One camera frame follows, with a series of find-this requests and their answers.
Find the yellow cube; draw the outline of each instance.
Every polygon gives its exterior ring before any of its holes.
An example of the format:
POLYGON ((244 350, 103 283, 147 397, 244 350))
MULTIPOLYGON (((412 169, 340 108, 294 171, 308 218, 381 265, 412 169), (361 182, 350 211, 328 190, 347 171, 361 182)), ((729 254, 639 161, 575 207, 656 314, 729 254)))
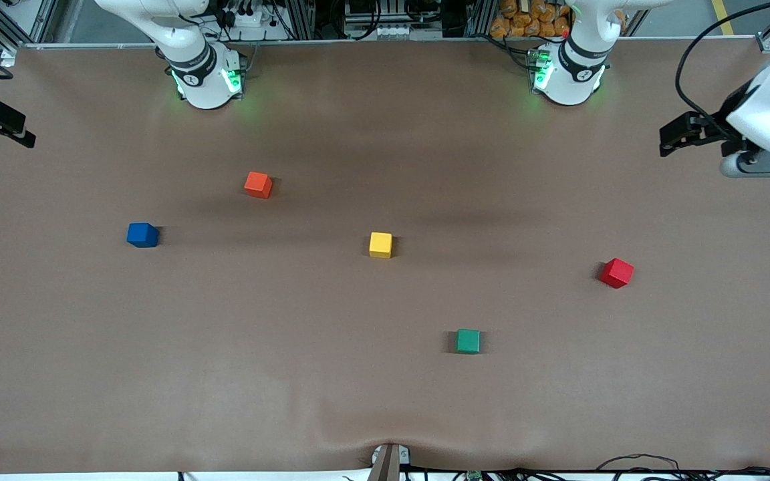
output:
POLYGON ((391 259, 391 244, 394 237, 388 232, 370 234, 370 256, 379 259, 391 259))

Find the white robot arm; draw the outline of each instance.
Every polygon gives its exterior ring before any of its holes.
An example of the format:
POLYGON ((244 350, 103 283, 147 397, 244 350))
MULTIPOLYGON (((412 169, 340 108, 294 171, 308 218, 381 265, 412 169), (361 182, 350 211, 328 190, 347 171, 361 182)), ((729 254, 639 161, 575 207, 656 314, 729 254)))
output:
POLYGON ((724 101, 711 119, 687 112, 660 129, 660 155, 722 141, 721 173, 770 176, 770 63, 724 101))
POLYGON ((208 42, 196 25, 174 25, 199 15, 208 0, 96 0, 100 8, 135 25, 156 43, 171 65, 183 98, 199 109, 216 109, 241 97, 245 72, 239 52, 208 42))
POLYGON ((539 48, 534 89, 554 103, 575 106, 599 88, 605 59, 620 37, 617 9, 654 9, 672 0, 566 0, 575 13, 569 37, 563 43, 546 43, 539 48))

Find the red cube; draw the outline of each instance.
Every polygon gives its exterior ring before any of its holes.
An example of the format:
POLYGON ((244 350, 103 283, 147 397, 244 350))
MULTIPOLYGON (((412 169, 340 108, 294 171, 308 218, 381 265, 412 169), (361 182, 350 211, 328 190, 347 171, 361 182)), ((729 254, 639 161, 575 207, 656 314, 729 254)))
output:
POLYGON ((249 172, 248 179, 245 181, 245 192, 248 192, 251 197, 269 198, 269 193, 272 192, 272 179, 260 172, 249 172))
POLYGON ((605 264, 605 269, 602 270, 602 274, 599 274, 599 280, 614 289, 619 289, 632 280, 632 273, 634 271, 634 265, 622 259, 614 258, 611 259, 611 262, 605 264))

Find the table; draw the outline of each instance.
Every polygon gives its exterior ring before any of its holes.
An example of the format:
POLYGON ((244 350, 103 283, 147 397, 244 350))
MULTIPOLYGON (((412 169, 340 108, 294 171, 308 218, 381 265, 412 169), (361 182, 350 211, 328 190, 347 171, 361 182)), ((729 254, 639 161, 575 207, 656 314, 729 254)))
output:
MULTIPOLYGON (((722 177, 718 146, 659 158, 685 45, 620 42, 576 108, 486 43, 265 47, 214 112, 152 51, 22 51, 0 472, 348 469, 381 442, 452 469, 770 465, 770 179, 722 177), (448 352, 459 328, 483 354, 448 352)), ((714 109, 761 60, 706 40, 684 84, 714 109)))

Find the wooden block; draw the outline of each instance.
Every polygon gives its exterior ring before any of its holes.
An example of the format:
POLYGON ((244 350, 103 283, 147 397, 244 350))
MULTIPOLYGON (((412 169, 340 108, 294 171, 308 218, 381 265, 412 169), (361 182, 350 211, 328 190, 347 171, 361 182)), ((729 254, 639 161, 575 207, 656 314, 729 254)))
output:
POLYGON ((602 274, 599 274, 599 280, 614 289, 619 289, 632 280, 632 273, 634 271, 635 266, 622 259, 614 258, 611 259, 611 262, 605 264, 605 269, 602 270, 602 274))
POLYGON ((159 244, 159 229, 147 222, 133 222, 126 231, 126 241, 135 247, 156 247, 159 244))
POLYGON ((373 232, 370 234, 370 256, 379 259, 391 259, 391 247, 394 237, 388 232, 373 232))
POLYGON ((260 172, 249 172, 248 179, 245 180, 245 192, 248 192, 251 197, 269 198, 272 192, 272 179, 260 172))
POLYGON ((460 354, 480 354, 480 331, 459 329, 456 331, 456 352, 460 354))

